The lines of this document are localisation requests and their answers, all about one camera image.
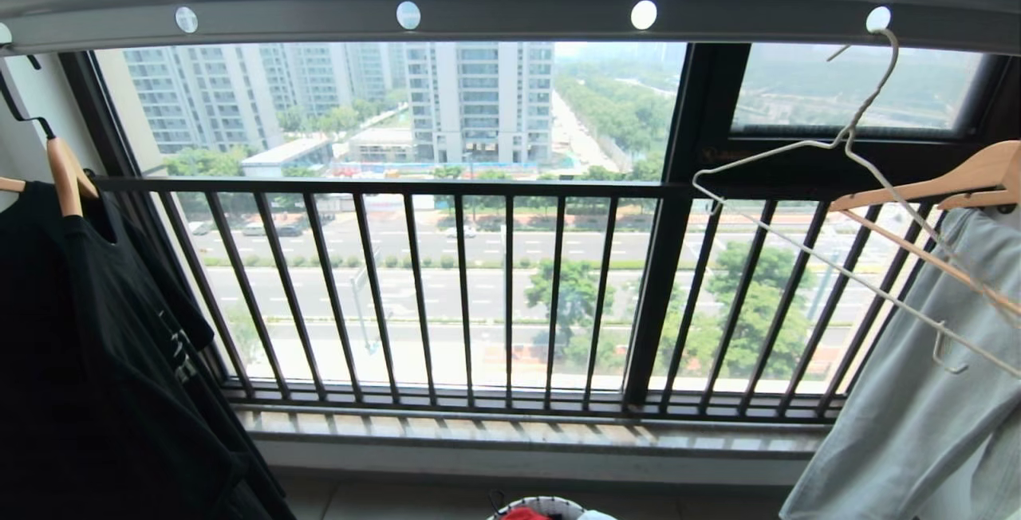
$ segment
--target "window ledge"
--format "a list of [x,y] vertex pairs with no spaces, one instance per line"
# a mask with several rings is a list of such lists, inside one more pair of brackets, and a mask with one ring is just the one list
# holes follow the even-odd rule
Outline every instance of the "window ledge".
[[275,467],[658,484],[791,485],[828,430],[236,412]]

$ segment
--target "circular hole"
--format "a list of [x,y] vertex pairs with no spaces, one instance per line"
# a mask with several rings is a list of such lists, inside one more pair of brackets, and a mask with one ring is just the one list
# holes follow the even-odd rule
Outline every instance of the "circular hole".
[[868,17],[865,18],[865,29],[869,32],[889,28],[889,25],[890,8],[886,6],[872,8]]
[[179,7],[178,11],[174,12],[174,20],[185,34],[194,34],[198,30],[198,16],[188,6]]
[[422,11],[415,2],[400,2],[397,6],[397,23],[404,30],[415,30],[422,23]]
[[631,25],[635,30],[648,30],[655,23],[655,2],[642,0],[631,8]]

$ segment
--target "light gray garment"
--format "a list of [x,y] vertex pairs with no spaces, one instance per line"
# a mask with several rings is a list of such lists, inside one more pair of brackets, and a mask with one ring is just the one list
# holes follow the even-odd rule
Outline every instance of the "light gray garment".
[[[970,272],[1021,300],[1021,233],[981,211],[955,209],[943,238]],[[935,254],[945,258],[940,248]],[[1011,326],[1009,314],[940,270],[923,266],[907,302],[1021,366],[1021,329]],[[1015,414],[1021,381],[957,343],[944,363],[969,369],[946,373],[931,360],[935,334],[915,317],[895,314],[781,518],[910,520],[990,434],[973,476],[972,517],[1002,520],[1021,508]]]

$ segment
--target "black hanger hook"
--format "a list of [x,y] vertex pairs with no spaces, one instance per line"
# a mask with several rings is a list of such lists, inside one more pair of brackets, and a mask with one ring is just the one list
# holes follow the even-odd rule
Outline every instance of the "black hanger hook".
[[[0,50],[6,48],[10,44],[0,45]],[[29,62],[35,69],[42,69],[43,66],[40,64],[39,60],[36,59],[34,55],[26,55],[29,58]],[[7,78],[4,73],[9,75],[6,64],[3,62],[4,57],[0,56],[0,94],[3,94],[4,103],[7,104],[7,109],[10,114],[18,122],[36,122],[39,127],[43,128],[44,134],[46,134],[46,139],[53,139],[56,135],[53,132],[53,128],[50,127],[50,123],[46,121],[46,117],[42,115],[37,115],[35,117],[29,116],[22,113],[23,105],[21,103],[20,96],[17,94],[16,89],[7,85]]]

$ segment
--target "low building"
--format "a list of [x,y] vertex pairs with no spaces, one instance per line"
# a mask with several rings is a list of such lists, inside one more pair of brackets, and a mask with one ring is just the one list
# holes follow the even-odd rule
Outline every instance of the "low building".
[[372,128],[347,141],[347,157],[368,163],[402,163],[414,159],[411,130]]
[[286,177],[286,170],[303,168],[321,172],[333,157],[330,140],[306,137],[288,141],[241,161],[245,177]]

